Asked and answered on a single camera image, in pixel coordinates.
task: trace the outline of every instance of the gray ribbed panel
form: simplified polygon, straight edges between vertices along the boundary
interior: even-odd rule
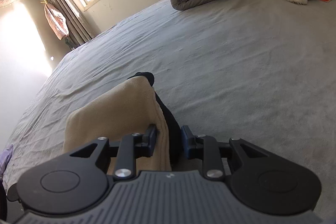
[[[96,208],[68,218],[43,218],[31,213],[19,224],[317,224],[313,212],[292,217],[253,211],[231,194],[224,183],[210,182],[198,171],[142,172],[117,183]]]

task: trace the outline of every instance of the metal screw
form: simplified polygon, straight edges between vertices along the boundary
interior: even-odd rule
[[[210,178],[213,178],[213,179],[218,179],[222,175],[223,175],[223,172],[221,170],[213,169],[213,170],[209,170],[207,172],[207,176],[210,177]]]
[[[132,171],[129,170],[129,169],[118,169],[114,174],[117,177],[126,178],[126,177],[129,177],[132,174]]]

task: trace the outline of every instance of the circular pad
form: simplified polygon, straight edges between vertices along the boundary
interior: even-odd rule
[[[65,193],[75,189],[80,182],[79,176],[71,171],[54,171],[43,176],[41,185],[52,193]]]
[[[283,171],[269,171],[259,177],[259,184],[273,193],[287,193],[297,185],[297,179]]]

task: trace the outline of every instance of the gray bed sheet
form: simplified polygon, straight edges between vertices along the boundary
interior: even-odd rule
[[[70,52],[9,139],[7,186],[62,153],[68,115],[138,71],[180,125],[241,137],[313,170],[316,213],[336,214],[336,0],[217,0],[187,11],[169,0]]]

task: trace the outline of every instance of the wrinkled sheet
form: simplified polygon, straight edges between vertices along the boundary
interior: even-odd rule
[[[138,71],[180,125],[241,137],[313,170],[336,215],[336,0],[162,0],[68,53],[19,120],[7,186],[61,154],[68,115]]]

